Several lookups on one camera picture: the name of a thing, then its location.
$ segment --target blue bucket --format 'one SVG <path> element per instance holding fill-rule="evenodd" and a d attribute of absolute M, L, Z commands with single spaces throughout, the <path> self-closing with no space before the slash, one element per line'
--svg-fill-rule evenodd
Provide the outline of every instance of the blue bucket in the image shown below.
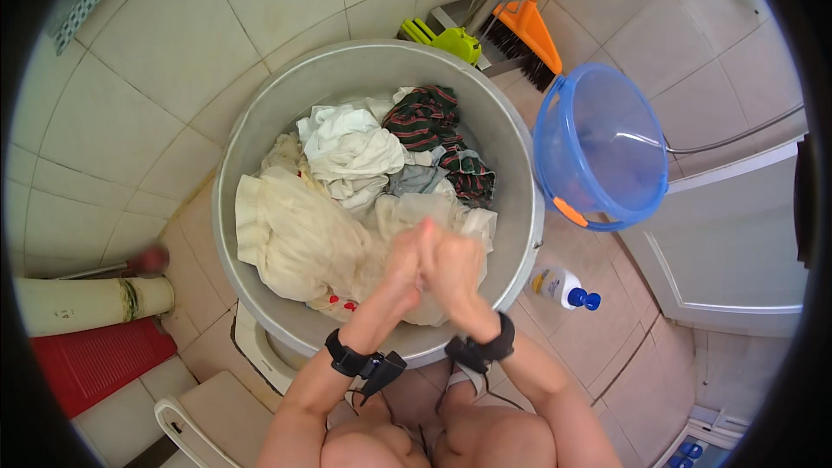
<path fill-rule="evenodd" d="M 533 138 L 546 207 L 578 226 L 617 232 L 650 217 L 667 192 L 667 150 L 656 115 L 635 84 L 608 65 L 579 65 L 558 76 Z M 596 212 L 614 222 L 582 215 Z"/>

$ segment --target white door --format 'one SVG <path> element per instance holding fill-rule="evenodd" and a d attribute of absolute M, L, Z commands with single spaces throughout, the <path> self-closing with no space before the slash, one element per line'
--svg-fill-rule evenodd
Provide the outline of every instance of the white door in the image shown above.
<path fill-rule="evenodd" d="M 666 317 L 790 336 L 808 271 L 797 262 L 797 144 L 672 182 L 651 218 L 622 231 Z"/>

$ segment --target red plastic board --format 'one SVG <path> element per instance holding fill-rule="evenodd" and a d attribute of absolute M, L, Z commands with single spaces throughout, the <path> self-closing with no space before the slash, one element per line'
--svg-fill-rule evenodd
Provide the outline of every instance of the red plastic board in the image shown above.
<path fill-rule="evenodd" d="M 152 317 L 31 341 L 68 419 L 176 354 L 173 339 Z"/>

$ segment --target stain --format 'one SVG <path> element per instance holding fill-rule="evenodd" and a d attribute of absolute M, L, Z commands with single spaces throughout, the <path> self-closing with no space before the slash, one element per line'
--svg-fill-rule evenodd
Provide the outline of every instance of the stain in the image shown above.
<path fill-rule="evenodd" d="M 117 278 L 119 292 L 121 295 L 121 307 L 123 307 L 124 312 L 121 316 L 122 322 L 132 322 L 137 318 L 141 318 L 144 315 L 141 311 L 141 294 L 138 288 L 126 278 Z"/>

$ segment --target white bottle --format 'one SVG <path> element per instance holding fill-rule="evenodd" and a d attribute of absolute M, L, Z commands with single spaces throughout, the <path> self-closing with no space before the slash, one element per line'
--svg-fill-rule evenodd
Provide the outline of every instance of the white bottle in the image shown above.
<path fill-rule="evenodd" d="M 577 276 L 560 266 L 537 266 L 526 280 L 524 291 L 551 298 L 569 310 L 587 307 L 595 311 L 601 305 L 598 293 L 588 293 L 581 287 Z"/>

